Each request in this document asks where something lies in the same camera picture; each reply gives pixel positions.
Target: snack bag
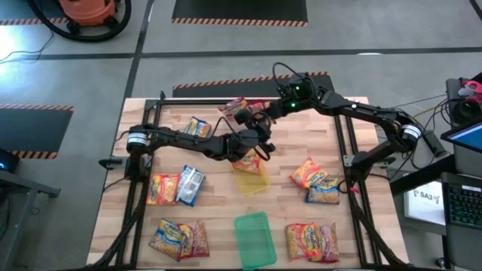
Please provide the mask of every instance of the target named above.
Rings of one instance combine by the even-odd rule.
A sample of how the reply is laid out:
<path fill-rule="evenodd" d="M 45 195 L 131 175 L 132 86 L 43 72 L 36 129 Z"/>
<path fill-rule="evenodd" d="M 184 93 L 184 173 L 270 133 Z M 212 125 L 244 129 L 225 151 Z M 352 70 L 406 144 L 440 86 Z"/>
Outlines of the snack bag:
<path fill-rule="evenodd" d="M 338 244 L 335 224 L 333 223 L 331 227 L 321 226 L 317 228 L 316 235 L 318 236 L 321 253 L 318 256 L 310 258 L 310 261 L 319 263 L 338 262 Z"/>
<path fill-rule="evenodd" d="M 326 178 L 310 186 L 307 202 L 340 203 L 338 178 Z"/>
<path fill-rule="evenodd" d="M 263 100 L 255 100 L 255 101 L 249 101 L 247 109 L 251 112 L 251 114 L 253 114 L 253 116 L 255 116 L 256 118 L 259 119 L 259 118 L 262 118 L 263 115 L 255 114 L 255 113 L 257 113 L 261 110 L 264 110 L 266 108 L 269 108 L 269 107 L 270 107 L 270 102 L 263 101 Z M 271 118 L 269 119 L 269 121 L 272 124 L 276 124 L 276 121 L 272 120 Z"/>
<path fill-rule="evenodd" d="M 186 240 L 182 244 L 181 259 L 209 257 L 208 239 L 206 238 L 203 222 L 196 222 L 194 228 L 187 224 L 178 224 L 178 227 L 186 235 Z"/>
<path fill-rule="evenodd" d="M 189 124 L 184 128 L 185 133 L 193 136 L 207 137 L 211 130 L 211 124 L 196 117 L 191 117 Z"/>
<path fill-rule="evenodd" d="M 206 179 L 206 176 L 199 170 L 184 166 L 181 173 L 181 180 L 179 181 L 178 196 L 175 200 L 184 202 L 189 206 L 194 206 L 194 201 L 204 179 Z"/>
<path fill-rule="evenodd" d="M 328 173 L 313 162 L 311 157 L 294 171 L 290 178 L 300 187 L 308 188 L 328 177 Z"/>
<path fill-rule="evenodd" d="M 178 225 L 162 218 L 149 246 L 179 261 L 184 240 L 185 235 Z"/>
<path fill-rule="evenodd" d="M 234 162 L 233 167 L 244 172 L 261 175 L 261 157 L 251 149 L 241 160 Z"/>
<path fill-rule="evenodd" d="M 178 190 L 179 174 L 152 175 L 149 184 L 147 204 L 175 205 L 175 194 Z"/>
<path fill-rule="evenodd" d="M 246 99 L 241 97 L 227 103 L 226 105 L 218 106 L 218 109 L 229 121 L 234 121 L 234 115 L 236 115 L 239 110 L 244 109 L 247 106 L 248 102 Z"/>
<path fill-rule="evenodd" d="M 288 238 L 288 255 L 290 261 L 301 257 L 311 258 L 319 256 L 319 241 L 314 223 L 289 224 L 286 227 L 286 236 Z"/>

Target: black floor mat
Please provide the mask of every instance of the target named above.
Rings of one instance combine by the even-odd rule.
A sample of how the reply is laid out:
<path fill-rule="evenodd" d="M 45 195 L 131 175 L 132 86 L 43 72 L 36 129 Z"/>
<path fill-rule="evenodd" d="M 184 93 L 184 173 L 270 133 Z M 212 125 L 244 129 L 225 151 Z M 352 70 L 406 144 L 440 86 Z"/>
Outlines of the black floor mat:
<path fill-rule="evenodd" d="M 326 72 L 312 72 L 315 84 L 334 90 L 330 75 Z M 288 84 L 291 75 L 279 75 L 280 84 Z M 181 84 L 173 87 L 172 96 L 182 98 L 200 97 L 278 97 L 273 77 L 247 78 L 237 80 L 213 81 L 195 84 Z"/>
<path fill-rule="evenodd" d="M 305 0 L 176 0 L 173 23 L 306 26 Z"/>
<path fill-rule="evenodd" d="M 26 0 L 1 0 L 1 2 L 0 21 L 36 18 Z M 37 0 L 36 2 L 47 18 L 64 17 L 63 12 L 53 0 Z"/>
<path fill-rule="evenodd" d="M 0 105 L 0 148 L 20 158 L 53 159 L 72 113 L 72 106 Z"/>

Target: plastic lid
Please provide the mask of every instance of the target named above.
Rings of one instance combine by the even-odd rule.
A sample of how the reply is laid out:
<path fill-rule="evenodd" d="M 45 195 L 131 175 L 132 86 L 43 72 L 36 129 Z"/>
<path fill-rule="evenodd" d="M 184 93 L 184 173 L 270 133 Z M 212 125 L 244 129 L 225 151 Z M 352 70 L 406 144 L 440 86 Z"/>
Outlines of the plastic lid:
<path fill-rule="evenodd" d="M 241 264 L 253 270 L 276 262 L 276 252 L 266 213 L 243 215 L 234 219 Z"/>

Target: yellow plastic container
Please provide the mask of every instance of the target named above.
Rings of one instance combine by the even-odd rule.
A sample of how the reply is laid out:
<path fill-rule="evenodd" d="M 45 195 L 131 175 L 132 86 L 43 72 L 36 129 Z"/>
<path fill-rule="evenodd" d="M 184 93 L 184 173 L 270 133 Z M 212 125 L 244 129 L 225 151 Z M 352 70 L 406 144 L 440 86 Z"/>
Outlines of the yellow plastic container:
<path fill-rule="evenodd" d="M 236 182 L 238 183 L 241 193 L 246 196 L 259 192 L 270 186 L 270 176 L 264 168 L 264 163 L 261 162 L 261 174 L 244 172 L 233 167 Z"/>

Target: hazard stripe tape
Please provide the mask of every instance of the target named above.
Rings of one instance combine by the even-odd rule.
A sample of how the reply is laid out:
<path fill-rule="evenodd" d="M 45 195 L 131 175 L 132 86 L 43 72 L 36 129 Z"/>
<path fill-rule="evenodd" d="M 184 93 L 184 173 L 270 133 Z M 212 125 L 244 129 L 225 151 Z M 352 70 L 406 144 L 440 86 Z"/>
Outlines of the hazard stripe tape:
<path fill-rule="evenodd" d="M 172 23 L 215 24 L 237 26 L 308 26 L 308 22 L 290 20 L 244 20 L 244 19 L 206 19 L 206 18 L 174 18 Z"/>
<path fill-rule="evenodd" d="M 67 18 L 48 18 L 48 20 L 51 23 L 68 23 L 69 22 Z M 28 26 L 28 25 L 38 25 L 38 24 L 42 24 L 42 22 L 38 18 L 0 20 L 0 26 Z"/>
<path fill-rule="evenodd" d="M 0 105 L 0 109 L 44 109 L 44 110 L 67 110 L 74 111 L 70 105 Z"/>
<path fill-rule="evenodd" d="M 319 76 L 319 75 L 330 75 L 328 72 L 310 72 L 310 76 Z M 277 75 L 277 79 L 286 79 L 290 78 L 292 75 Z M 221 81 L 211 81 L 211 82 L 204 82 L 204 83 L 193 83 L 193 84 L 179 84 L 172 87 L 174 90 L 180 88 L 188 88 L 188 87 L 207 87 L 207 86 L 215 86 L 220 84 L 238 84 L 238 83 L 248 83 L 248 82 L 256 82 L 256 81 L 269 81 L 273 80 L 273 76 L 263 76 L 258 78 L 244 78 L 244 79 L 233 79 L 233 80 L 221 80 Z"/>
<path fill-rule="evenodd" d="M 57 158 L 57 152 L 53 151 L 8 151 L 16 157 L 22 159 L 47 159 Z"/>

